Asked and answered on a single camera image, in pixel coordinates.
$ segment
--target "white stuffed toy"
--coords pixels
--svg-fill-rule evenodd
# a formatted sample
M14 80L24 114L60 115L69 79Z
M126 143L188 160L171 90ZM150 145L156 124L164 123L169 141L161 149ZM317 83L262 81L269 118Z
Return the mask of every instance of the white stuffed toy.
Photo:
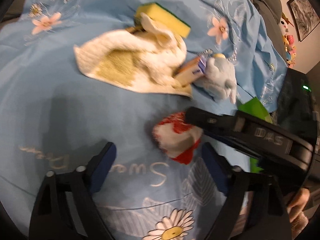
M237 80L234 65L223 54L215 54L207 59L205 76L195 84L204 88L215 100L230 98L236 103Z

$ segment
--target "gray couch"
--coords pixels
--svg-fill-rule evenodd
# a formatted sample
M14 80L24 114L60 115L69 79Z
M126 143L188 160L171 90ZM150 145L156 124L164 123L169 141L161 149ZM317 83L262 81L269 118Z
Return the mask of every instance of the gray couch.
M282 5L280 0L250 0L266 24L268 37L281 57L286 60L286 52L282 40L282 34L278 24L282 15Z

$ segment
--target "small box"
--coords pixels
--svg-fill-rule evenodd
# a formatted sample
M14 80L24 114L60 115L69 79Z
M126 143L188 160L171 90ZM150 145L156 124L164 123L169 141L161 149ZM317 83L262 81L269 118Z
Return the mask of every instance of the small box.
M204 76L207 63L207 57L201 55L183 64L178 73L175 75L175 79L180 82L184 87L198 78Z

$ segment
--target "yellow cap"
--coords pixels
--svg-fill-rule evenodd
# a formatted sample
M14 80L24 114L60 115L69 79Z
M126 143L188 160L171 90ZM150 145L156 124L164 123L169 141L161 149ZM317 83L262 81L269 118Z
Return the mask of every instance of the yellow cap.
M225 55L223 55L222 53L217 53L217 54L214 54L213 57L222 57L222 58L226 58Z

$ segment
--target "green paper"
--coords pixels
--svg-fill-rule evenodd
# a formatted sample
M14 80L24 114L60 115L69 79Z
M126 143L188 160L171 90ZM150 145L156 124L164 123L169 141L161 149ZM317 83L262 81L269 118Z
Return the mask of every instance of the green paper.
M272 119L268 111L262 105L257 97L252 98L250 101L245 104L239 105L238 110L251 114L255 117L258 117L266 122L272 123ZM255 158L250 158L250 171L253 173L259 173L263 171L262 168L258 167L258 160Z

